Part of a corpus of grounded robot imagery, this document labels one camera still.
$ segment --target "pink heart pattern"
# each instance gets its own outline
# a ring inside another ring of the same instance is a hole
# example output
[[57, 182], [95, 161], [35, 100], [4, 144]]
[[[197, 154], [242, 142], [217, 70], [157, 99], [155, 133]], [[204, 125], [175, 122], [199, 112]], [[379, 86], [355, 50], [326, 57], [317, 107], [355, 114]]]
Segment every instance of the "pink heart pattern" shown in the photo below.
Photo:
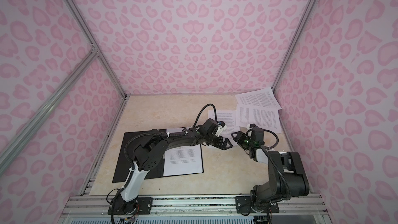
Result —
[[[99, 104], [94, 96], [101, 99]], [[0, 99], [4, 106], [7, 97]], [[0, 178], [1, 223], [58, 219], [65, 199], [79, 191], [120, 102], [104, 68], [94, 60]]]
[[62, 0], [1, 5], [0, 153], [90, 49]]
[[[124, 90], [133, 94], [272, 85], [307, 1], [76, 0]], [[244, 72], [225, 80], [236, 67]]]
[[398, 222], [396, 2], [319, 0], [276, 91], [336, 224]]

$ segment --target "open folder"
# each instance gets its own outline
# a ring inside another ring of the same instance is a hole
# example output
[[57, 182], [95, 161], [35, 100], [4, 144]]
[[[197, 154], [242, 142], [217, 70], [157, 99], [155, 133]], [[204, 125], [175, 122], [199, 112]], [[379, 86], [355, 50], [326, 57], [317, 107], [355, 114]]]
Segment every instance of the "open folder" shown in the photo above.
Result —
[[[161, 129], [159, 130], [160, 132], [166, 132], [166, 129]], [[119, 183], [119, 182], [124, 182], [127, 179], [127, 175], [129, 174], [129, 168], [130, 168], [130, 163], [127, 161], [127, 158], [124, 155], [124, 148], [126, 147], [127, 142], [132, 139], [133, 137], [136, 137], [137, 135], [140, 135], [142, 133], [145, 133], [148, 131], [142, 131], [142, 132], [125, 132], [125, 135], [123, 137], [123, 141], [122, 141], [122, 146], [120, 147], [120, 152], [119, 152], [119, 158], [117, 159], [117, 164], [116, 164], [116, 169], [115, 169], [115, 173], [113, 174], [113, 179], [112, 182], [113, 183]], [[186, 174], [197, 174], [197, 173], [203, 173], [203, 159], [202, 159], [202, 148], [201, 145], [197, 145], [194, 147], [190, 147], [190, 148], [195, 148], [198, 152], [196, 155], [196, 166], [188, 166], [186, 168], [186, 170], [182, 171], [175, 171], [173, 174], [172, 173], [167, 173], [166, 175], [164, 175], [164, 171], [165, 171], [165, 159], [164, 157], [160, 160], [160, 162], [158, 163], [158, 166], [156, 166], [154, 169], [150, 170], [147, 174], [147, 176], [145, 177], [145, 179], [152, 179], [152, 178], [159, 178], [159, 177], [166, 177], [166, 176], [174, 176], [174, 175], [186, 175]], [[129, 155], [132, 155], [132, 150], [127, 151]], [[178, 153], [174, 152], [174, 157], [178, 157]], [[187, 159], [187, 154], [185, 154], [182, 160]], [[166, 170], [170, 171], [170, 166], [176, 165], [176, 160], [169, 160], [168, 162], [168, 166], [166, 166]]]

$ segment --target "printed document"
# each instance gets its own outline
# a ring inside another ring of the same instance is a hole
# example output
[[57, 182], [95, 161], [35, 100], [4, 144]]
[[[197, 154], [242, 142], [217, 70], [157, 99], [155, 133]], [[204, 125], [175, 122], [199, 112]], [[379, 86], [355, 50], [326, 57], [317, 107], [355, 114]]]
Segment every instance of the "printed document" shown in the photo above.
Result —
[[258, 127], [275, 133], [282, 133], [279, 114], [276, 108], [236, 105], [236, 125], [247, 127], [247, 124], [256, 124]]
[[242, 105], [249, 105], [255, 107], [270, 107], [276, 109], [282, 109], [279, 103], [276, 101], [275, 96], [272, 92], [271, 87], [266, 87], [261, 90], [236, 94], [236, 101]]
[[[209, 110], [207, 114], [208, 118], [214, 118], [214, 111]], [[236, 111], [217, 111], [217, 120], [224, 121], [226, 124], [226, 129], [221, 133], [220, 136], [228, 138], [233, 146], [237, 145], [237, 143], [233, 140], [231, 133], [240, 131], [240, 128], [236, 125]]]
[[[184, 128], [169, 128], [167, 132], [181, 132]], [[163, 176], [203, 172], [201, 145], [182, 146], [167, 150], [164, 156]]]

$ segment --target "marble-patterned tabletop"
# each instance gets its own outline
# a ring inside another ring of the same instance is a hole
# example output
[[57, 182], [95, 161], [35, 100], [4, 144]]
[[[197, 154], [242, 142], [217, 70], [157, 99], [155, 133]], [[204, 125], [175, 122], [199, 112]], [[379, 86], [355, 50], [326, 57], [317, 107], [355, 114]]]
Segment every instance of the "marble-patterned tabletop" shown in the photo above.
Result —
[[[212, 103], [217, 110], [235, 110], [234, 95], [147, 95], [131, 96], [96, 175], [90, 195], [107, 195], [123, 183], [112, 183], [117, 158], [125, 132], [166, 129], [193, 125], [201, 108]], [[207, 119], [208, 107], [198, 124]], [[266, 145], [275, 142], [265, 132]], [[277, 151], [289, 151], [283, 134], [278, 134]], [[234, 146], [222, 151], [202, 146], [204, 173], [144, 180], [140, 195], [248, 194], [255, 185], [268, 181], [268, 166], [249, 159], [245, 151]]]

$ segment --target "diagonal metal beam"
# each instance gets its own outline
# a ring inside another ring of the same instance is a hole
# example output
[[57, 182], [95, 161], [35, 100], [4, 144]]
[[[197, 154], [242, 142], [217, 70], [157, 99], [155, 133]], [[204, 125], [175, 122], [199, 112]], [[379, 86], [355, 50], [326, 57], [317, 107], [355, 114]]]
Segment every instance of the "diagonal metal beam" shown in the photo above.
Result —
[[126, 97], [126, 92], [124, 91], [122, 85], [120, 84], [119, 80], [117, 79], [115, 73], [113, 72], [112, 68], [110, 67], [108, 61], [105, 58], [105, 55], [103, 54], [101, 47], [98, 45], [97, 41], [95, 40], [94, 35], [92, 34], [90, 28], [88, 27], [88, 24], [86, 20], [83, 17], [83, 14], [81, 13], [80, 9], [77, 7], [75, 0], [64, 0], [65, 4], [69, 8], [69, 11], [75, 18], [77, 24], [80, 26], [82, 29], [82, 32], [87, 39], [87, 41], [91, 44], [91, 46], [99, 51], [99, 61], [102, 63], [102, 65], [105, 68], [106, 73], [108, 74], [109, 78], [115, 85], [117, 91], [119, 91], [120, 95], [125, 98]]
[[306, 7], [304, 9], [304, 12], [303, 12], [303, 14], [301, 16], [300, 22], [297, 25], [296, 32], [293, 35], [292, 41], [289, 44], [289, 47], [288, 47], [287, 52], [285, 54], [285, 57], [282, 60], [281, 67], [279, 68], [278, 73], [277, 73], [276, 78], [275, 78], [275, 81], [272, 84], [272, 92], [274, 92], [274, 93], [275, 93], [276, 89], [278, 88], [279, 84], [282, 81], [282, 77], [283, 77], [283, 74], [285, 73], [285, 70], [286, 70], [286, 67], [287, 67], [287, 63], [290, 61], [290, 59], [291, 59], [291, 57], [293, 55], [293, 52], [294, 52], [297, 44], [300, 41], [300, 38], [301, 38], [301, 36], [302, 36], [302, 34], [303, 34], [304, 30], [305, 30], [305, 27], [306, 27], [307, 23], [309, 22], [309, 20], [310, 20], [310, 18], [312, 16], [312, 13], [315, 10], [315, 7], [316, 7], [318, 1], [319, 0], [308, 0], [308, 2], [307, 2], [307, 5], [306, 5]]
[[50, 114], [56, 109], [59, 103], [64, 99], [70, 89], [75, 85], [81, 75], [90, 66], [98, 52], [92, 50], [84, 60], [75, 68], [75, 70], [65, 79], [57, 88], [55, 93], [47, 99], [42, 107], [36, 112], [35, 116], [25, 125], [23, 130], [17, 134], [11, 141], [5, 151], [0, 155], [0, 177], [7, 170], [8, 166], [18, 157], [33, 135], [46, 122]]

